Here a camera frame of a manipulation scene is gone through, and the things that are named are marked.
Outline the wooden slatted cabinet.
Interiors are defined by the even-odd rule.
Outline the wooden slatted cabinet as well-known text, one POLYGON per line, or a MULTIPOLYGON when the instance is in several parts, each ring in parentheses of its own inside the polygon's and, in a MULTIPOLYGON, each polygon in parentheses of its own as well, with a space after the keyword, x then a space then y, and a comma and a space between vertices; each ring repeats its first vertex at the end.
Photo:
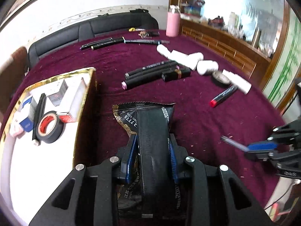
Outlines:
POLYGON ((185 19, 181 19, 179 33, 227 59, 260 89, 264 88, 264 76, 271 60, 258 49, 222 30, 185 19))

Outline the black electrical tape roll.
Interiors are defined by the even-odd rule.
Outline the black electrical tape roll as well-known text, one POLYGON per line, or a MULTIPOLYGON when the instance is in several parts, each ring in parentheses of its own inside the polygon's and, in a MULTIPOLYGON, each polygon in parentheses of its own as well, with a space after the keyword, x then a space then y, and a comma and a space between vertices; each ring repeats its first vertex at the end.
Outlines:
POLYGON ((63 133, 64 123, 58 117, 56 111, 45 113, 37 127, 37 137, 45 143, 55 142, 63 133))

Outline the grey barcode box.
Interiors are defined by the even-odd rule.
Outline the grey barcode box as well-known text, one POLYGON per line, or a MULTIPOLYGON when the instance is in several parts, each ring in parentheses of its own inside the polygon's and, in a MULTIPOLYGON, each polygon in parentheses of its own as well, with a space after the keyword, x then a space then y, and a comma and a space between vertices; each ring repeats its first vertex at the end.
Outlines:
POLYGON ((47 96, 55 107, 60 105, 67 89, 68 85, 64 79, 57 80, 50 84, 47 96))

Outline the pink-capped black marker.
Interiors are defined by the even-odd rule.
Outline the pink-capped black marker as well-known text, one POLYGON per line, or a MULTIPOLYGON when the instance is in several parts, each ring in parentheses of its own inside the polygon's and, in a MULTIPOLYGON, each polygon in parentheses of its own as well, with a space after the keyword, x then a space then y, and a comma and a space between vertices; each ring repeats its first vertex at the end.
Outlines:
POLYGON ((135 87, 153 82, 155 80, 161 79, 163 73, 167 73, 170 71, 174 71, 176 68, 171 68, 171 69, 163 69, 163 70, 158 70, 158 71, 153 71, 151 73, 146 73, 144 75, 136 76, 132 79, 125 80, 121 82, 121 87, 124 90, 130 90, 135 87))

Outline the black pen teal tip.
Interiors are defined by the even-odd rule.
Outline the black pen teal tip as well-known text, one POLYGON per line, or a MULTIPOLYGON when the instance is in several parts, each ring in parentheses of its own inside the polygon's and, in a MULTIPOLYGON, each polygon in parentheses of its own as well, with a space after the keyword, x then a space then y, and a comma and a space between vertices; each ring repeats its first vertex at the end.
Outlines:
POLYGON ((168 40, 152 40, 152 39, 135 39, 135 40, 124 40, 125 44, 134 43, 134 44, 169 44, 170 41, 168 40))

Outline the black pen with gold band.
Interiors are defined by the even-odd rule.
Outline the black pen with gold band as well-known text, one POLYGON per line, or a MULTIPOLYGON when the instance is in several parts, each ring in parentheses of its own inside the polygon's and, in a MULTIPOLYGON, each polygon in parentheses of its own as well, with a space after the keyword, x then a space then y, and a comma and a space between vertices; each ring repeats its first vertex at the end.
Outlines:
POLYGON ((105 42, 100 42, 98 44, 94 44, 91 46, 92 50, 98 50, 100 48, 104 48, 104 47, 109 47, 111 45, 115 45, 115 44, 119 44, 119 43, 124 43, 124 37, 120 37, 120 38, 114 38, 111 39, 109 41, 105 41, 105 42))

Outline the black leather headboard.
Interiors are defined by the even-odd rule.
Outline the black leather headboard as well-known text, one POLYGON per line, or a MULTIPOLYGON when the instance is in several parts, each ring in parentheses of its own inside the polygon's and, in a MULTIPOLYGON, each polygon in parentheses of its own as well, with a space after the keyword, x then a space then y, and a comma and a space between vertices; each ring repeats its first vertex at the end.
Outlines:
POLYGON ((96 38, 110 32, 124 31, 132 27, 158 29, 159 24, 148 10, 136 9, 129 12, 100 15, 60 29, 33 43, 28 52, 29 68, 42 58, 68 45, 96 38))

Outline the black lipstick tube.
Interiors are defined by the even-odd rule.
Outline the black lipstick tube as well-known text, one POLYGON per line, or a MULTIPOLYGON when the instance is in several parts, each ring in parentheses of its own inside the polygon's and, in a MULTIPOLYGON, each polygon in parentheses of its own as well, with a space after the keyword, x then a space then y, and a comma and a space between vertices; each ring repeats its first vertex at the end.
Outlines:
POLYGON ((162 73, 162 80, 164 82, 170 82, 179 80, 182 78, 189 77, 191 75, 191 70, 189 68, 171 69, 162 73))

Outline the small metal-tipped pen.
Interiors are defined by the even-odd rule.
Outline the small metal-tipped pen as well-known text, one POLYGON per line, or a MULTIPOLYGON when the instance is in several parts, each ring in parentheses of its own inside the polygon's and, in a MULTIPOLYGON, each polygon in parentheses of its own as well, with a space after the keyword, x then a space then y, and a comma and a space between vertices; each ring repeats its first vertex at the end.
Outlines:
POLYGON ((221 136, 221 140, 222 140, 223 142, 225 142, 225 143, 227 143, 227 144, 233 146, 233 147, 238 148, 239 150, 241 150, 241 151, 243 151, 243 152, 248 152, 248 151, 249 151, 249 148, 248 148, 247 146, 242 145, 242 144, 240 144, 240 143, 238 143, 238 142, 234 141, 233 139, 228 138, 228 137, 226 137, 226 136, 221 136))

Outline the brown chair back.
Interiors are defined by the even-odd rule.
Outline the brown chair back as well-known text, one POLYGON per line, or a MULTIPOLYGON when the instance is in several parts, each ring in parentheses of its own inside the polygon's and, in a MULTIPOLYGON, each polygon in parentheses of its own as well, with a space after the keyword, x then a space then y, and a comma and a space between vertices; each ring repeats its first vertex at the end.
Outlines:
POLYGON ((15 91, 25 77, 28 64, 27 49, 20 47, 1 65, 1 122, 15 91))

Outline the red grey carton box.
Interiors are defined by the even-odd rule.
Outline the red grey carton box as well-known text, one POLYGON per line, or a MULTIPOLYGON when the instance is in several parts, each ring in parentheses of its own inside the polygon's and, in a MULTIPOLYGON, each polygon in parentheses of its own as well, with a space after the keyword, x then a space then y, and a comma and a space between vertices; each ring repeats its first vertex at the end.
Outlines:
POLYGON ((76 122, 82 106, 86 84, 83 78, 75 78, 65 92, 57 115, 63 123, 76 122))

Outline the blue white small box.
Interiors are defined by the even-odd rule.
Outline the blue white small box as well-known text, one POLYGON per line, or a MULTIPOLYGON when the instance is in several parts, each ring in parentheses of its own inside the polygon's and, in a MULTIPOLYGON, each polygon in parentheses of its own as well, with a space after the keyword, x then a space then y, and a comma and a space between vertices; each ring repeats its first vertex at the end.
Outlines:
POLYGON ((37 103, 32 95, 22 102, 18 121, 26 132, 30 132, 33 129, 36 107, 37 103))

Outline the silver round tin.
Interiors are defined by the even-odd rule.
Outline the silver round tin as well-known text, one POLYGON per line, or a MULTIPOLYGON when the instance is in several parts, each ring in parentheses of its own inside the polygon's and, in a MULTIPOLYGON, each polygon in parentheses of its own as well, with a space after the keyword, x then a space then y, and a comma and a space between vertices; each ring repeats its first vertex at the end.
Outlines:
POLYGON ((217 70, 212 72, 211 79, 214 84, 221 87, 227 87, 231 85, 231 81, 221 71, 217 70))

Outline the gold-rimmed white tray box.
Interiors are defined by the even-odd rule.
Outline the gold-rimmed white tray box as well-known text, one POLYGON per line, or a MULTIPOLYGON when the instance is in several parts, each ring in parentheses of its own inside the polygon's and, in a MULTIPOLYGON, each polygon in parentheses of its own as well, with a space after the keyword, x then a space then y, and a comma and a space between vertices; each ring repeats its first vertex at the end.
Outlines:
POLYGON ((96 89, 96 70, 78 69, 37 82, 22 92, 1 137, 1 196, 18 225, 28 225, 71 172, 78 150, 81 117, 96 89), (37 127, 11 136, 13 117, 27 120, 30 101, 67 90, 59 105, 45 102, 37 127))

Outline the black marker pen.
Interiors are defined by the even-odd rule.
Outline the black marker pen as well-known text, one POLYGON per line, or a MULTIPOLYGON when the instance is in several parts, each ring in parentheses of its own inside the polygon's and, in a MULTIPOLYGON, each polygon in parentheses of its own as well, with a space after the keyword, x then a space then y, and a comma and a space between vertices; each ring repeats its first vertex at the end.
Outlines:
POLYGON ((161 61, 157 62, 151 65, 144 66, 142 68, 138 68, 136 70, 129 71, 125 73, 125 79, 129 80, 136 76, 144 75, 145 73, 151 73, 153 71, 157 71, 160 69, 169 68, 172 66, 178 66, 178 63, 174 60, 167 60, 167 61, 161 61))

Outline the maroon velvet bed cover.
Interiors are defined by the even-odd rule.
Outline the maroon velvet bed cover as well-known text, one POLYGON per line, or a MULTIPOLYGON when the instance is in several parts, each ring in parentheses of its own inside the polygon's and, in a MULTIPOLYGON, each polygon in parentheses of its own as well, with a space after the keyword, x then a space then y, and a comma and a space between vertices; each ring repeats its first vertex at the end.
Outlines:
POLYGON ((251 87, 249 93, 236 91, 215 108, 210 100, 222 92, 209 76, 193 72, 190 77, 163 82, 157 80, 131 90, 121 81, 128 71, 163 61, 154 45, 115 44, 99 50, 80 50, 75 43, 47 55, 24 78, 10 103, 13 108, 26 87, 51 76, 94 67, 97 93, 87 122, 89 148, 82 162, 97 165, 127 143, 127 134, 113 116, 113 105, 148 101, 173 103, 171 132, 179 145, 204 164, 226 164, 244 182, 262 206, 271 198, 279 177, 266 164, 252 162, 244 154, 221 141, 221 136, 249 144, 265 140, 274 127, 284 124, 279 112, 262 92, 251 87))

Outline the pink water bottle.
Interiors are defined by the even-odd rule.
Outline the pink water bottle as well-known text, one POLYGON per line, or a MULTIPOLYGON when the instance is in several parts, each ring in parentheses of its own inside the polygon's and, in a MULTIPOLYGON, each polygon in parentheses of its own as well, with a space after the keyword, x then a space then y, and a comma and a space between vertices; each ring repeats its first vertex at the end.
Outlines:
POLYGON ((181 13, 179 6, 170 5, 167 13, 166 36, 176 37, 179 33, 181 13))

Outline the black key pouch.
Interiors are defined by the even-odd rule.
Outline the black key pouch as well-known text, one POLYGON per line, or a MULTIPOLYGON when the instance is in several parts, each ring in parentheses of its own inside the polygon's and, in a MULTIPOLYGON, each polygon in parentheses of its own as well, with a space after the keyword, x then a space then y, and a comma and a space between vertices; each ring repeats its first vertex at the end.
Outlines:
POLYGON ((141 39, 151 39, 153 37, 160 36, 159 32, 153 32, 153 31, 140 31, 138 33, 141 39))

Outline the red-capped black marker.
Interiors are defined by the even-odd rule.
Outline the red-capped black marker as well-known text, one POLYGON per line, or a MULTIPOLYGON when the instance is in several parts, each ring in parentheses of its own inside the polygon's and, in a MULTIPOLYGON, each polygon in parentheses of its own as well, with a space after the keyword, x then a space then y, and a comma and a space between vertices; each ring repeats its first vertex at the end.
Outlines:
POLYGON ((210 106, 215 108, 216 106, 224 102, 227 98, 229 98, 237 89, 238 86, 232 85, 231 87, 220 93, 218 96, 214 97, 214 99, 210 101, 210 106))

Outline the white round jar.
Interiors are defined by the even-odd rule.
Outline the white round jar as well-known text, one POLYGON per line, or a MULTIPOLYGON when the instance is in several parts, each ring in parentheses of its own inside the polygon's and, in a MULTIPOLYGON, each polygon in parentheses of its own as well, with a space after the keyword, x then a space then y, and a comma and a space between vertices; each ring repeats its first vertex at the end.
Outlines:
POLYGON ((216 61, 202 60, 198 62, 196 70, 199 75, 210 75, 212 72, 217 71, 219 65, 216 61))

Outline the white bottle with round cap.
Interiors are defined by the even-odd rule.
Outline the white bottle with round cap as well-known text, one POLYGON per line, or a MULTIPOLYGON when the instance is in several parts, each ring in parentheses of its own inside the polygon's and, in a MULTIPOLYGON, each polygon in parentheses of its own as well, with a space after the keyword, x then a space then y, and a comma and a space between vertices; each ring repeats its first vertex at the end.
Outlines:
POLYGON ((164 46, 163 44, 159 44, 156 47, 157 52, 159 54, 161 54, 162 56, 166 57, 166 58, 170 58, 171 52, 168 50, 168 48, 166 46, 164 46))

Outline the black snack packet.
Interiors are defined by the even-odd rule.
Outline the black snack packet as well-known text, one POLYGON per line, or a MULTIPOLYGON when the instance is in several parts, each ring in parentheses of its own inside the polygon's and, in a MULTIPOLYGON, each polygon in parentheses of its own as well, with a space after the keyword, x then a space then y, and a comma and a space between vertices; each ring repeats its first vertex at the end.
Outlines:
POLYGON ((130 102, 113 105, 112 110, 116 121, 130 137, 121 160, 119 178, 129 184, 137 162, 142 214, 146 217, 160 215, 173 166, 169 127, 174 104, 130 102))

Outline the black pen far left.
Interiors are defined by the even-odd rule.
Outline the black pen far left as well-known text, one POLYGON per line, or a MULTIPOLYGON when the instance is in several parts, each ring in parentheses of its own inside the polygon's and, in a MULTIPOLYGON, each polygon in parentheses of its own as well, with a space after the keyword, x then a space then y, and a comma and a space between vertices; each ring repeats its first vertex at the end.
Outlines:
POLYGON ((96 45, 96 44, 100 44, 100 43, 104 43, 104 42, 108 42, 108 41, 111 41, 113 40, 112 37, 110 38, 106 38, 106 39, 102 39, 102 40, 98 40, 98 41, 94 41, 94 42, 90 42, 90 43, 87 43, 87 44, 84 44, 80 47, 80 50, 86 50, 90 47, 92 47, 93 45, 96 45))

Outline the white cylinder bottle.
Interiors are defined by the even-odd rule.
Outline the white cylinder bottle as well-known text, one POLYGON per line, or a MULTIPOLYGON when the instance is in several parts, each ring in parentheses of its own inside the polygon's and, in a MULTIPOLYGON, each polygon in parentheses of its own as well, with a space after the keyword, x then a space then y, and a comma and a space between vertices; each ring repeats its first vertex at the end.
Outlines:
POLYGON ((204 59, 204 55, 201 52, 188 55, 189 62, 191 64, 198 64, 199 61, 204 59))

